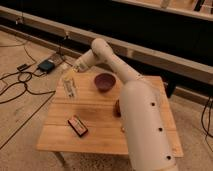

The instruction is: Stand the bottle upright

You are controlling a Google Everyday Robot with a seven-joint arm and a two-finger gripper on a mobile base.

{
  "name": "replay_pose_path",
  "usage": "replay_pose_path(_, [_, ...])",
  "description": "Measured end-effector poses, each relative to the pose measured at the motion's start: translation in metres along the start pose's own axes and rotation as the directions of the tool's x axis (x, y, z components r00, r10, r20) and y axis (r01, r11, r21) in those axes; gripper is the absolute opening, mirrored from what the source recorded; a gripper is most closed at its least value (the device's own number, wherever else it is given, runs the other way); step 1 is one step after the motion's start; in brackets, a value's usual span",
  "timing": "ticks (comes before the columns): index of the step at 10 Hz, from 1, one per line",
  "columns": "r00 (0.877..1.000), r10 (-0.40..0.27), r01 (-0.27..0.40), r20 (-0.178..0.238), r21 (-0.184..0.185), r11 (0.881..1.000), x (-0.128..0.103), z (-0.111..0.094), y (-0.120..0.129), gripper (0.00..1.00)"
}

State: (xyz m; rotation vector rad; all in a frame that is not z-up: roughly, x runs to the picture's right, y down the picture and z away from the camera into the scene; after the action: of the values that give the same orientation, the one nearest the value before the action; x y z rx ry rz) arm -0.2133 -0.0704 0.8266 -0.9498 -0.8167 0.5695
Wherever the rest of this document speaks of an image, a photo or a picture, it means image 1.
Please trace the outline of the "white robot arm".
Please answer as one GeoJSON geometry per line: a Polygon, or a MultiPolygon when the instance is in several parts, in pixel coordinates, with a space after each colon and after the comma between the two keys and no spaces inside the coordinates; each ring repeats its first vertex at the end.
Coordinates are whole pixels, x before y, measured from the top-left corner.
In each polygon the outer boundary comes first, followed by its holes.
{"type": "Polygon", "coordinates": [[[161,119],[160,91],[142,74],[121,60],[110,45],[96,38],[64,76],[71,81],[96,64],[105,63],[123,83],[119,106],[128,154],[135,171],[179,171],[161,119]]]}

